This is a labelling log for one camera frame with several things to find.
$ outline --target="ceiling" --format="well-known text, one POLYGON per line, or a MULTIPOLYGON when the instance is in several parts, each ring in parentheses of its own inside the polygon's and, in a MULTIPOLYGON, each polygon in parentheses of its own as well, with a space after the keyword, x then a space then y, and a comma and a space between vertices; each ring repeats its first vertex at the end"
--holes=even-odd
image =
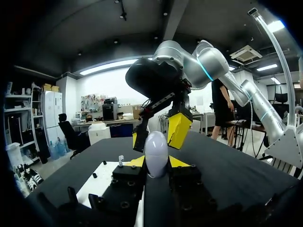
MULTIPOLYGON (((257 79, 258 82, 265 84, 265 85, 274 85, 275 83, 271 79, 272 77, 275 77, 281 84, 286 83, 285 75, 284 73, 279 73, 279 74, 274 74, 274 75, 269 75, 269 76, 264 76, 260 79, 257 79)), ((299 71, 293 71, 291 72, 291 77, 293 83, 299 83, 300 76, 299 76, 299 71)))
MULTIPOLYGON (((277 20, 256 0, 56 2, 32 24, 16 65, 59 77, 64 72, 77 74, 106 61, 152 55, 162 40, 173 39, 192 52, 197 39, 205 39, 235 67, 241 65, 232 62, 229 54, 245 45, 257 50, 263 58, 245 66, 256 78, 283 72, 269 38, 247 15, 256 7, 267 23, 277 20), (127 13, 126 21, 120 18, 122 5, 127 13), (256 71, 274 63, 279 67, 256 71)), ((297 71, 297 47, 291 35, 282 29, 275 36, 285 51, 291 71, 297 71)))

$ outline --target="small bottle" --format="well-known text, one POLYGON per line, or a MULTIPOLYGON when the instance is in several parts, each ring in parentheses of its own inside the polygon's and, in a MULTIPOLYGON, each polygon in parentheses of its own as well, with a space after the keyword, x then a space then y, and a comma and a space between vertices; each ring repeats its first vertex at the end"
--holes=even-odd
POLYGON ((53 142, 52 141, 50 141, 50 146, 49 146, 49 153, 51 154, 51 158, 53 159, 53 160, 56 160, 56 159, 58 159, 60 156, 59 156, 59 154, 58 154, 58 151, 57 151, 57 147, 53 144, 53 142))

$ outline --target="cardboard box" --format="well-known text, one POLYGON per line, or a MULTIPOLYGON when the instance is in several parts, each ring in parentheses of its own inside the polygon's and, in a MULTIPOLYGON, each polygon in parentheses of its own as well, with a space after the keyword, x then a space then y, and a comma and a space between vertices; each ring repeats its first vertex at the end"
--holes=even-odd
POLYGON ((134 119, 139 119, 139 113, 141 111, 141 105, 133 105, 133 115, 134 115, 134 119))

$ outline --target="shoe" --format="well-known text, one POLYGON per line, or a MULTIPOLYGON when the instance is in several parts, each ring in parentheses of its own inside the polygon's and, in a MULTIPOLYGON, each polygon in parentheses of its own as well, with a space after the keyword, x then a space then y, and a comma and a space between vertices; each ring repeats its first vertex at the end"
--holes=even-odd
POLYGON ((24 168, 23 168, 23 166, 22 166, 21 164, 19 164, 19 165, 17 166, 17 170, 18 170, 19 175, 20 175, 19 177, 24 178, 25 171, 24 171, 24 168))
POLYGON ((43 182, 43 178, 39 175, 39 173, 31 168, 28 167, 28 165, 24 164, 24 169, 25 169, 25 172, 27 174, 29 174, 34 182, 38 185, 38 184, 41 184, 43 182))
POLYGON ((37 183, 34 181, 34 179, 32 178, 32 176, 30 174, 25 173, 24 179, 31 191, 33 191, 37 187, 37 183))

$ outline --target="black chair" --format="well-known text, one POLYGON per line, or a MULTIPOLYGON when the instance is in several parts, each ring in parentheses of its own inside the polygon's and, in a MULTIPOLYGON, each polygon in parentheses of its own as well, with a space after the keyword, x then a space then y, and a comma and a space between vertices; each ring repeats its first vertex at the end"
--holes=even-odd
POLYGON ((66 120, 66 114, 59 114, 59 126, 65 135, 67 146, 74 150, 71 159, 90 146, 86 132, 75 132, 70 122, 66 120))

